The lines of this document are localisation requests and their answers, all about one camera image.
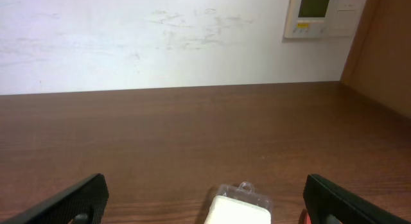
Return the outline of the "orange scraper wooden handle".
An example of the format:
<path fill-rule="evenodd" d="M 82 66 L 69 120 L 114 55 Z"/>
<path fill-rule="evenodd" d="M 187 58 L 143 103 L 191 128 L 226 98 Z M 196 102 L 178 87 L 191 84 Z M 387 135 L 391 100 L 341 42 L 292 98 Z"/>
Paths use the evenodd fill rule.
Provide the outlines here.
<path fill-rule="evenodd" d="M 301 212 L 301 217 L 300 217 L 299 223 L 300 224 L 311 224 L 311 219 L 310 219 L 310 216 L 309 216 L 308 211 L 306 209 L 304 209 Z"/>

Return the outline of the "clear screwdriver set case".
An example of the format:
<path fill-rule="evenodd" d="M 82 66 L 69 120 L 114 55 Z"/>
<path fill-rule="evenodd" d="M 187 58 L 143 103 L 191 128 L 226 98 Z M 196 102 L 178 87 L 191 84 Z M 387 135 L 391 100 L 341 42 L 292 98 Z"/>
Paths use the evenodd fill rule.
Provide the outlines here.
<path fill-rule="evenodd" d="M 272 200 L 255 192 L 250 182 L 222 184 L 210 205 L 205 224 L 271 224 Z"/>

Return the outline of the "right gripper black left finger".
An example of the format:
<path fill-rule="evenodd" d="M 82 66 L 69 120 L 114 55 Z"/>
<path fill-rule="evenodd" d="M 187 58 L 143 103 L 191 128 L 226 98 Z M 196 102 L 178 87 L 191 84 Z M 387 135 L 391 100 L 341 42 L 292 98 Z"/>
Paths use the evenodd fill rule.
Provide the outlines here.
<path fill-rule="evenodd" d="M 5 220 L 4 223 L 99 224 L 108 199 L 109 190 L 105 177 L 96 173 Z"/>

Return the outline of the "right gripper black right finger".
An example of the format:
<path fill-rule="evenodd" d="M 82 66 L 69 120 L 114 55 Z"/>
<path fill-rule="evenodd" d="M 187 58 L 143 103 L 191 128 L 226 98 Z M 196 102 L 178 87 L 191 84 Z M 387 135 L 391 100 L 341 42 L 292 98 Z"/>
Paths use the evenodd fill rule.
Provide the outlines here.
<path fill-rule="evenodd" d="M 311 224 L 410 224 L 318 174 L 307 176 L 303 198 Z"/>

